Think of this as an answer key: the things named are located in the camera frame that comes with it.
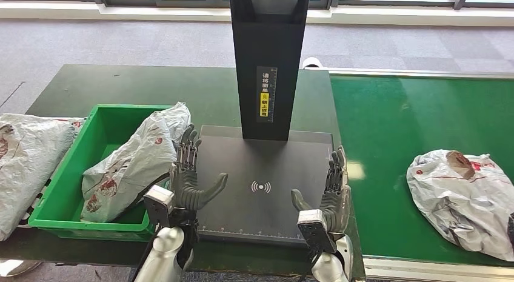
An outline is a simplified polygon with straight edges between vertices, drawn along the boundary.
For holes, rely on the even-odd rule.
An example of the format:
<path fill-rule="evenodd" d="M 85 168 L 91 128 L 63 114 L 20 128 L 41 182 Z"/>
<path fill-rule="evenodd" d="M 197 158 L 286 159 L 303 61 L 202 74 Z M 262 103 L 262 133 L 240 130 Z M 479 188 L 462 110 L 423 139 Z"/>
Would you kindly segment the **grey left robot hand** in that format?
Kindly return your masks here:
<path fill-rule="evenodd" d="M 217 197 L 227 185 L 229 175 L 222 172 L 212 187 L 198 188 L 197 159 L 201 143 L 194 124 L 189 124 L 180 138 L 177 160 L 170 171 L 172 191 L 178 208 L 200 210 Z"/>

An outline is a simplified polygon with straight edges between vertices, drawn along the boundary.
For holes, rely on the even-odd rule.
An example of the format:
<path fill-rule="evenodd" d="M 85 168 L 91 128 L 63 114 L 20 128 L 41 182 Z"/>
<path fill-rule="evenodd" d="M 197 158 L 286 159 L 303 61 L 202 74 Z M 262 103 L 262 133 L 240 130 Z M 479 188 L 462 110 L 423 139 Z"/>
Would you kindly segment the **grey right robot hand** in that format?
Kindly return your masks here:
<path fill-rule="evenodd" d="M 319 206 L 310 206 L 298 189 L 291 190 L 291 199 L 293 207 L 299 213 L 299 222 L 318 219 L 328 233 L 345 232 L 349 222 L 351 188 L 343 146 L 331 153 Z"/>

